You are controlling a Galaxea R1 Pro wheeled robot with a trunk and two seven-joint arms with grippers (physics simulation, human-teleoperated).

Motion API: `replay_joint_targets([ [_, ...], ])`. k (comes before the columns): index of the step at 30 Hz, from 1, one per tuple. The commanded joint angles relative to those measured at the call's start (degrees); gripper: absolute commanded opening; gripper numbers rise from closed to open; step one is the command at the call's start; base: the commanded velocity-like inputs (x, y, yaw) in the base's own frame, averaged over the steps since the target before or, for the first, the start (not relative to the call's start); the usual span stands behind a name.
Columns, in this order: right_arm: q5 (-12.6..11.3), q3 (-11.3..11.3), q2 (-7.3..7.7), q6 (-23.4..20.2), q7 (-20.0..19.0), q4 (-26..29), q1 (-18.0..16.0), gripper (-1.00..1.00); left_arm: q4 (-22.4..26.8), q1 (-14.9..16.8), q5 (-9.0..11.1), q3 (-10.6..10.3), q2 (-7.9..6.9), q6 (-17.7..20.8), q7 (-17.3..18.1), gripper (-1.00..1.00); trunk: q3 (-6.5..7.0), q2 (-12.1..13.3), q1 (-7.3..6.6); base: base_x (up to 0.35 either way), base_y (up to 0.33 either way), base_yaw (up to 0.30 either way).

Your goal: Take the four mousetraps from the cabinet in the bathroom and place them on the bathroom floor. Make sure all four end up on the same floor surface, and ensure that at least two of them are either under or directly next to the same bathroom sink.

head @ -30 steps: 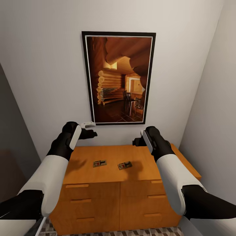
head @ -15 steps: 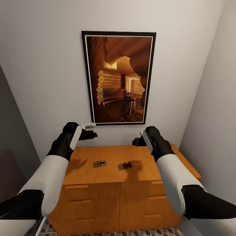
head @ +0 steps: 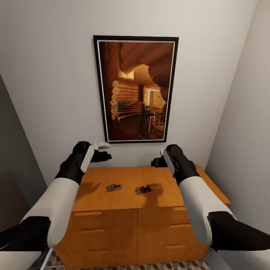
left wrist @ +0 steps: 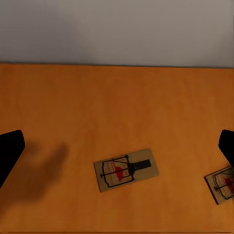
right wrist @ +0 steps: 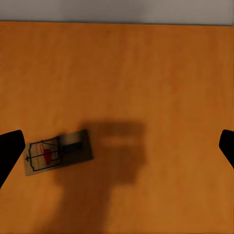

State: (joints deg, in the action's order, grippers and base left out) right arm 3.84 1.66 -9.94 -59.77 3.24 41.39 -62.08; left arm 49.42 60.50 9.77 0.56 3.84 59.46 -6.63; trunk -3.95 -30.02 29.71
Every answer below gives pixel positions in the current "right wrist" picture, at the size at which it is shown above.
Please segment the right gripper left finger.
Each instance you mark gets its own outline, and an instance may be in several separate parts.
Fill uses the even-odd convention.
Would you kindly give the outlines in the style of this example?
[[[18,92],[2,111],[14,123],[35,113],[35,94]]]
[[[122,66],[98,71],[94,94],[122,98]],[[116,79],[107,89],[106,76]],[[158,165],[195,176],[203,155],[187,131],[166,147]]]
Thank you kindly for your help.
[[[0,188],[25,149],[25,144],[21,130],[0,135]]]

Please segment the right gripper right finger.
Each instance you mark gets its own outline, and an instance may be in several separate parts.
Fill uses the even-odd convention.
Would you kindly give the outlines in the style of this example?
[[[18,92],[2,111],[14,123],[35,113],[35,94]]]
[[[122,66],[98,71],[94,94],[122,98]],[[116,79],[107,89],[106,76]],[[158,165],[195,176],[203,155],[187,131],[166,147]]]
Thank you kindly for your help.
[[[234,168],[234,132],[233,131],[229,130],[222,131],[219,141],[219,148],[222,150],[223,154]]]

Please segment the mousetrap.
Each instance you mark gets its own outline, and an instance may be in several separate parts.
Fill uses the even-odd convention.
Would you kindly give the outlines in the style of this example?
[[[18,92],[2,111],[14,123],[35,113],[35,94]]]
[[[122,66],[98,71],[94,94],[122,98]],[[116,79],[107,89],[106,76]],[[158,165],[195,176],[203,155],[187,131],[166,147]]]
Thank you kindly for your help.
[[[25,144],[25,175],[94,159],[88,129]]]

